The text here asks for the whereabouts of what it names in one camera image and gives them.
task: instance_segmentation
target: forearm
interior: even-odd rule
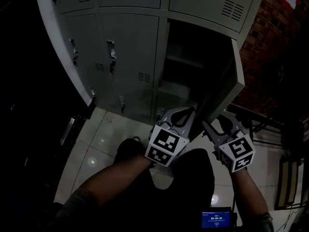
[[[246,169],[231,173],[236,204],[242,221],[268,213],[266,201]]]
[[[151,161],[141,155],[109,166],[86,180],[81,187],[90,192],[104,205],[124,191],[145,169]]]

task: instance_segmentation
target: small screen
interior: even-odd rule
[[[202,213],[202,228],[223,228],[230,227],[229,212],[203,212]]]

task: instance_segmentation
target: gray sleeve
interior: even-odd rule
[[[245,223],[245,225],[241,228],[241,231],[274,232],[272,217],[269,213],[259,216],[255,220],[250,221],[249,223]]]
[[[98,205],[95,198],[82,188],[77,189],[56,214],[45,231],[78,229],[86,227],[96,216]]]

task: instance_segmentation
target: brick wall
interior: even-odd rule
[[[309,0],[298,0],[295,10],[283,0],[262,0],[240,50],[246,87],[234,104],[265,115],[278,106],[271,73],[308,18]]]

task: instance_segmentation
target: locker shelf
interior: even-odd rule
[[[185,85],[162,80],[159,92],[164,92],[184,99],[189,99],[191,89]]]
[[[175,43],[168,44],[166,58],[202,69],[205,64],[200,50]]]

